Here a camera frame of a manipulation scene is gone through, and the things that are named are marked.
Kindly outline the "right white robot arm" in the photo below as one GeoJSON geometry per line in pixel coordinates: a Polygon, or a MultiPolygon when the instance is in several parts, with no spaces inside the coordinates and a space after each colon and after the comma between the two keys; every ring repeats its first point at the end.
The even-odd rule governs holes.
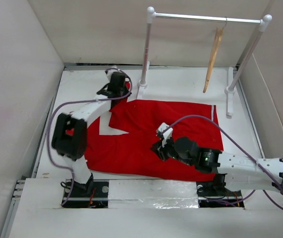
{"type": "Polygon", "coordinates": [[[283,157],[252,161],[246,156],[200,147],[187,137],[161,139],[151,149],[163,161],[172,158],[201,173],[215,174],[212,189],[217,195],[229,190],[283,189],[283,157]]]}

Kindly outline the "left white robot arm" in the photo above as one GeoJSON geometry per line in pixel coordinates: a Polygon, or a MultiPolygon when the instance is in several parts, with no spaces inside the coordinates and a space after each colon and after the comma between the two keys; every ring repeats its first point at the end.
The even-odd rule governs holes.
{"type": "Polygon", "coordinates": [[[131,94],[131,82],[126,73],[115,67],[105,73],[109,82],[96,92],[93,100],[71,114],[61,113],[57,117],[51,142],[52,148],[72,169],[73,187],[84,197],[93,192],[93,174],[84,157],[88,142],[87,128],[131,94]]]}

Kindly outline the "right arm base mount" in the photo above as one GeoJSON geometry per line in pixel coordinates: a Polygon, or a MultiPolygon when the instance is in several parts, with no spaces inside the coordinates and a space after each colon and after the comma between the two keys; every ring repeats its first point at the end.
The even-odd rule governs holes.
{"type": "Polygon", "coordinates": [[[244,208],[241,191],[225,188],[225,175],[217,174],[212,181],[198,182],[197,195],[200,208],[244,208]]]}

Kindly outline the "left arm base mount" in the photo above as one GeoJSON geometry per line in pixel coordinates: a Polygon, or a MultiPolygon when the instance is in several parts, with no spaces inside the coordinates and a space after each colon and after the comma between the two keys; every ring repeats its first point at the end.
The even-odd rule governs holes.
{"type": "Polygon", "coordinates": [[[70,192],[71,180],[60,183],[64,189],[62,203],[64,208],[108,208],[108,192],[109,192],[109,180],[95,180],[90,193],[74,185],[69,199],[67,196],[70,192]]]}

